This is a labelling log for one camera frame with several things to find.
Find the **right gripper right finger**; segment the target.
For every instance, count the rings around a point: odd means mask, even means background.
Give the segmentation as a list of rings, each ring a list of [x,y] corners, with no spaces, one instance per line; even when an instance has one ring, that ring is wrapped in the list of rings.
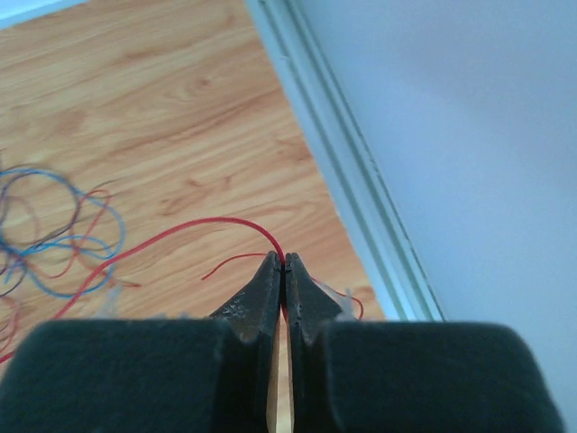
[[[296,432],[562,432],[536,359],[511,328],[365,321],[285,264]]]

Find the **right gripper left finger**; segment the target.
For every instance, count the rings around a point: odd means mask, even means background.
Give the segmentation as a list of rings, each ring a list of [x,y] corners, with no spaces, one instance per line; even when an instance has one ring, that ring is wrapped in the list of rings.
[[[272,432],[282,261],[205,318],[60,319],[1,381],[4,432]]]

